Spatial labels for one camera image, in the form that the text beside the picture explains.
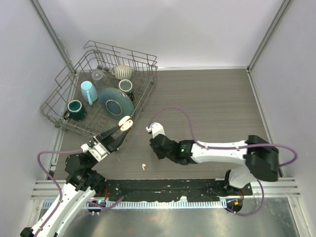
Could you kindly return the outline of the beige earbud charging case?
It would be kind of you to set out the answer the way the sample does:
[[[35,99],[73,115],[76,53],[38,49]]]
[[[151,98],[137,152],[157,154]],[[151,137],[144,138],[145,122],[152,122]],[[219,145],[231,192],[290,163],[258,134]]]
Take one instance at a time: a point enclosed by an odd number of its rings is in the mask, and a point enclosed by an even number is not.
[[[133,126],[131,116],[124,116],[119,122],[118,126],[121,132],[128,131]]]

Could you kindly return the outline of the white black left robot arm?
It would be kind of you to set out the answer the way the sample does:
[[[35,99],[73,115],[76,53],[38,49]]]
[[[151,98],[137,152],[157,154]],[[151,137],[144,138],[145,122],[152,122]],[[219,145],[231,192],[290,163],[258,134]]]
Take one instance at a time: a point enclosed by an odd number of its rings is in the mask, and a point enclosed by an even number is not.
[[[22,237],[61,237],[80,210],[91,197],[100,197],[106,188],[106,179],[92,168],[111,153],[119,150],[130,130],[115,126],[97,136],[81,148],[65,151],[65,171],[68,173],[63,186],[49,175],[57,186],[59,195],[36,224],[25,227]]]

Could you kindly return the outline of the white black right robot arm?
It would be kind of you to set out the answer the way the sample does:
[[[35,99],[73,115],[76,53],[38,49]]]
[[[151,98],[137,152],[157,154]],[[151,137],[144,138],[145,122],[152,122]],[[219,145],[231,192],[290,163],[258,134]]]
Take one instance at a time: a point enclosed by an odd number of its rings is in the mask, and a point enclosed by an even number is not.
[[[194,140],[176,142],[159,134],[150,139],[150,146],[158,159],[167,158],[180,165],[205,162],[238,164],[237,168],[226,172],[224,181],[209,186],[215,196],[238,195],[248,183],[256,180],[278,180],[279,151],[256,135],[248,136],[246,141],[222,143],[221,148],[216,149],[215,143],[199,146]]]

